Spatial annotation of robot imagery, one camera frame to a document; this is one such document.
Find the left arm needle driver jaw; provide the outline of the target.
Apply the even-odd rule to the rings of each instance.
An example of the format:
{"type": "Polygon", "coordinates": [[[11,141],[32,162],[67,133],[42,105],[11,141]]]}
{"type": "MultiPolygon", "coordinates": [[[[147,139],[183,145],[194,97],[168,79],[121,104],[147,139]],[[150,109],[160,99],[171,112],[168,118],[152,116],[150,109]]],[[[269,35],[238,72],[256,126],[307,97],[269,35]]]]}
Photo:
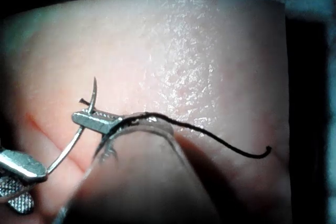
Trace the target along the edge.
{"type": "Polygon", "coordinates": [[[112,114],[109,112],[104,112],[101,110],[93,110],[89,113],[88,109],[83,109],[83,112],[88,114],[90,118],[95,121],[114,121],[114,120],[123,120],[123,116],[112,114]]]}
{"type": "Polygon", "coordinates": [[[74,112],[71,119],[74,123],[100,134],[107,134],[116,124],[121,122],[119,120],[95,121],[84,112],[74,112]]]}

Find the left arm needle driver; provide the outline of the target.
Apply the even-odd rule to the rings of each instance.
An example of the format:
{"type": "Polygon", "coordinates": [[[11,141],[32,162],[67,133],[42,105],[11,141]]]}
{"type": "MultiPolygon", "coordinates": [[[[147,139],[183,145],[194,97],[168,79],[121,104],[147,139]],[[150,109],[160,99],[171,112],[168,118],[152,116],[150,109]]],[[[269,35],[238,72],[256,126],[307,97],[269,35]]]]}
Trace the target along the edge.
{"type": "Polygon", "coordinates": [[[144,116],[144,113],[113,120],[107,133],[102,133],[102,139],[94,152],[93,158],[98,158],[99,162],[104,162],[113,156],[117,161],[118,153],[114,149],[115,140],[118,137],[137,131],[153,133],[171,141],[174,132],[170,123],[159,119],[157,116],[149,116],[148,118],[142,116],[144,116]]]}

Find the right arm needle driver jaw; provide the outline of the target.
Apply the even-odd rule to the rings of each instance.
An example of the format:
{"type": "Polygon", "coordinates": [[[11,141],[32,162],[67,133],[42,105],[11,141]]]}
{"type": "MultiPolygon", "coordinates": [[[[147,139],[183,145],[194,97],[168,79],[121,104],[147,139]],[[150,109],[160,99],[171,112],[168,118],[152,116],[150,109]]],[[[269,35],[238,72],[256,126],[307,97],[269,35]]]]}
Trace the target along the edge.
{"type": "Polygon", "coordinates": [[[48,178],[42,163],[20,151],[1,150],[1,168],[27,183],[42,183],[48,178]]]}
{"type": "Polygon", "coordinates": [[[6,204],[20,215],[32,213],[35,207],[28,187],[11,176],[1,176],[1,204],[6,204]]]}

